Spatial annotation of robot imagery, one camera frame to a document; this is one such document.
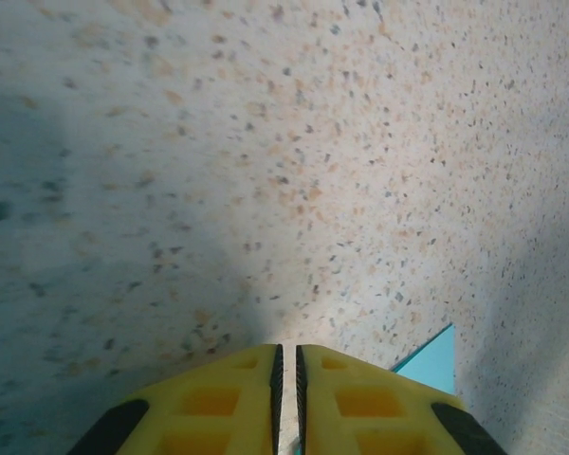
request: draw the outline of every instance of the yellow plastic part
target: yellow plastic part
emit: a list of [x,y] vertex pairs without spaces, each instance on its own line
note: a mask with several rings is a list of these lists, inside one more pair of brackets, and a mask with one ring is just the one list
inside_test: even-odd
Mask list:
[[431,410],[456,397],[322,346],[304,345],[306,455],[464,455]]
[[128,396],[150,408],[118,455],[271,455],[275,352],[246,349]]

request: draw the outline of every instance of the terrazzo floor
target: terrazzo floor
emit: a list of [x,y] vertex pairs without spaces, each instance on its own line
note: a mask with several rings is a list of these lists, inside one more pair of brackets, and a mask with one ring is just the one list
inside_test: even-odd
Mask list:
[[0,1],[0,453],[450,322],[486,428],[569,454],[569,1]]

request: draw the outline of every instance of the black rubber edge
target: black rubber edge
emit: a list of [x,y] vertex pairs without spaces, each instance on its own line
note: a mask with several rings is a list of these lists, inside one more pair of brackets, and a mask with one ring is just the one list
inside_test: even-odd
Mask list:
[[433,403],[432,411],[466,455],[506,455],[471,414],[445,403]]
[[297,381],[297,416],[300,423],[300,452],[305,455],[307,422],[307,369],[303,360],[303,346],[295,349],[295,376]]
[[276,346],[272,374],[269,378],[269,405],[272,414],[272,453],[278,455],[278,441],[281,434],[281,411],[283,409],[283,377],[285,375],[285,357],[283,345]]
[[67,455],[116,455],[149,408],[145,400],[128,401],[111,408]]

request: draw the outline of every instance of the blue object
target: blue object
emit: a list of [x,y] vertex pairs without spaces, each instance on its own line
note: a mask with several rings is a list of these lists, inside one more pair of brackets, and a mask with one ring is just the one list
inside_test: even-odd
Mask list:
[[445,327],[392,370],[413,381],[454,395],[455,327]]

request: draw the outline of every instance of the speckled floor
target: speckled floor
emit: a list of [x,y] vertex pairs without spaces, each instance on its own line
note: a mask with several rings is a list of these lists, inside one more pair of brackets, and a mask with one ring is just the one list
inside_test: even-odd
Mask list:
[[0,453],[449,322],[481,422],[569,453],[569,1],[0,2]]

